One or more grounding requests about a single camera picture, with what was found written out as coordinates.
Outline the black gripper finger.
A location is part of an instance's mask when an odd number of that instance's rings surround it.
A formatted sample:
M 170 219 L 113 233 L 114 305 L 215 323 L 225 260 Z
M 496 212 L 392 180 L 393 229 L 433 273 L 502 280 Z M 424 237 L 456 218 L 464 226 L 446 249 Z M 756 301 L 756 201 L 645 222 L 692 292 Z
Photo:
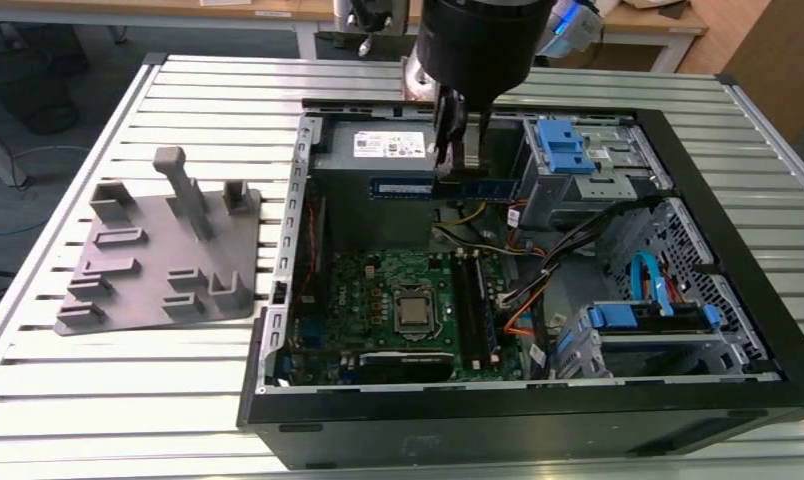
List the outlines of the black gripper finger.
M 444 179 L 465 165 L 468 106 L 464 95 L 450 87 L 438 87 L 436 90 L 433 125 L 434 170 L 437 178 Z
M 473 176 L 488 176 L 490 161 L 484 153 L 484 144 L 492 118 L 492 109 L 473 111 L 468 115 L 465 132 L 465 169 Z

